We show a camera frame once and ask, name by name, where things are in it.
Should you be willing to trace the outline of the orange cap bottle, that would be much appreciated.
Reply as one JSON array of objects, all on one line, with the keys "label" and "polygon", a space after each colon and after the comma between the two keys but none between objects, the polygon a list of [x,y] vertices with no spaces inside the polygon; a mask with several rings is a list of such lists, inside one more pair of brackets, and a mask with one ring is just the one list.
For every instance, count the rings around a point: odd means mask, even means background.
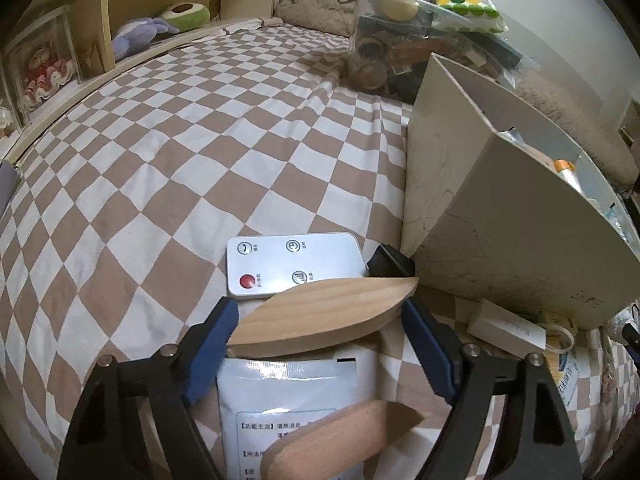
[{"label": "orange cap bottle", "polygon": [[556,173],[574,190],[580,194],[584,194],[582,185],[576,174],[575,165],[566,159],[555,159],[553,162]]}]

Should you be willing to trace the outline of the wooden bedside shelf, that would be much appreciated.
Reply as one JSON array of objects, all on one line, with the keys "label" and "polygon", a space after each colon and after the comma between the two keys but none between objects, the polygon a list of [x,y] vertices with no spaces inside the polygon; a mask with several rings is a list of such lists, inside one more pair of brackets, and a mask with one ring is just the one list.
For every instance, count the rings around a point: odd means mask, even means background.
[{"label": "wooden bedside shelf", "polygon": [[[1,44],[1,101],[12,124],[1,129],[1,156],[17,162],[44,130],[91,92],[125,70],[154,56],[191,41],[219,35],[245,23],[270,21],[276,0],[32,0]],[[116,62],[112,40],[116,32],[135,18],[156,18],[168,6],[183,2],[199,2],[208,7],[210,22],[190,32],[158,36],[140,53]],[[79,84],[69,84],[46,105],[34,121],[22,127],[4,83],[3,51],[17,33],[36,18],[60,6],[68,7],[70,33],[81,76]]]}]

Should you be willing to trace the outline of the checkered bed sheet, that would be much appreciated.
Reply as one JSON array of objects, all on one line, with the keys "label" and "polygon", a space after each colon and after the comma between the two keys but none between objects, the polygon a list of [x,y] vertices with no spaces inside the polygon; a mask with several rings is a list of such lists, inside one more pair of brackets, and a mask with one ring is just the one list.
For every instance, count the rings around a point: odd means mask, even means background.
[{"label": "checkered bed sheet", "polygon": [[344,87],[346,48],[293,26],[194,42],[22,159],[1,219],[1,421],[37,477],[99,356],[148,356],[206,318],[230,237],[399,242],[410,106]]}]

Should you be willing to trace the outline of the framed doll display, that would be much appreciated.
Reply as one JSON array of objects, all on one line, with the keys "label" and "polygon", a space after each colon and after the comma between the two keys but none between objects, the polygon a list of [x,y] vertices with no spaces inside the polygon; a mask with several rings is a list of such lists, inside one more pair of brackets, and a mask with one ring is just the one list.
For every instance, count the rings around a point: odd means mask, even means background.
[{"label": "framed doll display", "polygon": [[22,127],[30,125],[58,92],[79,84],[68,7],[60,6],[22,28],[4,48],[3,68],[6,90]]}]

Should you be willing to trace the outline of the white shoe box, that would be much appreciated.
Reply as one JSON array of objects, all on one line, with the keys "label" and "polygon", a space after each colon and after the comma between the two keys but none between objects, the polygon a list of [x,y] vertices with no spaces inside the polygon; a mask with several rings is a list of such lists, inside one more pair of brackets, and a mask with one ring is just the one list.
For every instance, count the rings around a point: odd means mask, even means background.
[{"label": "white shoe box", "polygon": [[[622,201],[535,107],[433,55],[407,139],[401,249],[423,284],[584,330],[637,301],[639,237]],[[584,194],[555,159],[575,165]]]}]

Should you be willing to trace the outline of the light wooden leaf board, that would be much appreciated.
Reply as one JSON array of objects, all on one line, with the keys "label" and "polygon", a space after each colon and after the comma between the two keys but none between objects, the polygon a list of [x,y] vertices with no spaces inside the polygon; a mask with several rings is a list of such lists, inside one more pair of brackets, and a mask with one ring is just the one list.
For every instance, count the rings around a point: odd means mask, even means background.
[{"label": "light wooden leaf board", "polygon": [[295,286],[264,301],[232,333],[232,358],[267,359],[346,344],[392,322],[417,278],[336,278]]}]

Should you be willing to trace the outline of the clear plastic storage bin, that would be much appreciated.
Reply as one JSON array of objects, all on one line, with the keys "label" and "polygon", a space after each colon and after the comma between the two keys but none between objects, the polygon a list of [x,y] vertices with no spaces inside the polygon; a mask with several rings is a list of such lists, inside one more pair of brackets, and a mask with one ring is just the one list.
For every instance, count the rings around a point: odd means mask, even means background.
[{"label": "clear plastic storage bin", "polygon": [[540,65],[503,34],[453,32],[436,26],[435,0],[355,0],[347,80],[353,89],[412,104],[433,55],[449,58],[515,89]]}]

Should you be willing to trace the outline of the small white carton box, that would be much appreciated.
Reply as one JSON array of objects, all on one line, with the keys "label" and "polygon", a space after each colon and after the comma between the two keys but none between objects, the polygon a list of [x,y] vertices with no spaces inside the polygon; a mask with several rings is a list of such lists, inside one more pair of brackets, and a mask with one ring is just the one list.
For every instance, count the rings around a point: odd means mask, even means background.
[{"label": "small white carton box", "polygon": [[468,333],[519,358],[546,350],[546,331],[542,327],[486,299],[472,313]]}]

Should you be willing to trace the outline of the avocado plush toy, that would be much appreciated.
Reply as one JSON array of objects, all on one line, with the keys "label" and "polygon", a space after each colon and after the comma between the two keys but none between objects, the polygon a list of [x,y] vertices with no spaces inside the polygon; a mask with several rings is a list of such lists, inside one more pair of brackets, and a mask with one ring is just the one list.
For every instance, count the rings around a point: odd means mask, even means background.
[{"label": "avocado plush toy", "polygon": [[210,22],[210,12],[203,3],[183,2],[168,6],[160,14],[160,18],[179,32],[190,32],[207,25]]}]

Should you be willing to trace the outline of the purple plush toy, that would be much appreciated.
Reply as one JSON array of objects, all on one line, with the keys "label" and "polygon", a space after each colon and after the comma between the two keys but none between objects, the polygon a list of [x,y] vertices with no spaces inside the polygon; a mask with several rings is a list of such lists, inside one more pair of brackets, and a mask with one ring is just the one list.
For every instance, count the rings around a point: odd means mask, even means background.
[{"label": "purple plush toy", "polygon": [[137,54],[160,35],[175,35],[179,29],[163,18],[137,18],[117,32],[112,40],[114,59],[119,62],[129,55]]}]

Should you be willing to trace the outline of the white remote control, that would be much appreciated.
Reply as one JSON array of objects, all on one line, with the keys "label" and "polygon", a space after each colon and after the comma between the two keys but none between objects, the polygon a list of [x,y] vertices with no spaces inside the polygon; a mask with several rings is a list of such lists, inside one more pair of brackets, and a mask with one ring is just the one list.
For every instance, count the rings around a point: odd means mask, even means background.
[{"label": "white remote control", "polygon": [[356,238],[344,232],[233,237],[226,265],[235,299],[264,299],[298,285],[367,274]]}]

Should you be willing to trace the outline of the darker wooden leaf board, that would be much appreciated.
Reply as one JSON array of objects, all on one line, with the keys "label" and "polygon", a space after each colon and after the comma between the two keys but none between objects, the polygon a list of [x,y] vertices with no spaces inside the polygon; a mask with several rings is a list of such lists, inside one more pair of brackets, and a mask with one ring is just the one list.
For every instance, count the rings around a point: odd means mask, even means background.
[{"label": "darker wooden leaf board", "polygon": [[349,405],[289,432],[265,450],[264,479],[331,479],[386,448],[419,426],[422,414],[384,400]]}]

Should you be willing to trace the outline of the beige fluffy blanket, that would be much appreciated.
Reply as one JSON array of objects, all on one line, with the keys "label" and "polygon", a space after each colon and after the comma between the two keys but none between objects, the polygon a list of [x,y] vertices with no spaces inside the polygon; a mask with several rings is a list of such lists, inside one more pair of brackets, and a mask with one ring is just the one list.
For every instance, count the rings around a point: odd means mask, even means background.
[{"label": "beige fluffy blanket", "polygon": [[277,0],[274,15],[285,23],[350,37],[355,30],[355,0]]}]

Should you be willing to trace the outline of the green white snack bag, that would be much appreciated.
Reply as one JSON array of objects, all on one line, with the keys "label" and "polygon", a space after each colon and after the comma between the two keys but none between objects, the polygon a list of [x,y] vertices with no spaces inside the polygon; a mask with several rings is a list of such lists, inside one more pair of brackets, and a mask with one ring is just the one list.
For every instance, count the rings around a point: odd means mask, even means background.
[{"label": "green white snack bag", "polygon": [[453,32],[499,35],[508,25],[491,0],[435,0],[439,7],[435,24]]}]

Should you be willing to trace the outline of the white sachet with text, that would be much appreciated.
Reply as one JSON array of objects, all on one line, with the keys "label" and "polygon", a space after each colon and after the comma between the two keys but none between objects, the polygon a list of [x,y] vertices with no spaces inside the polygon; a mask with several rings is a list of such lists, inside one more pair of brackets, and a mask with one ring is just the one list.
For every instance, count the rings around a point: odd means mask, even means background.
[{"label": "white sachet with text", "polygon": [[364,399],[354,358],[225,359],[216,382],[228,479],[259,479],[270,445]]}]

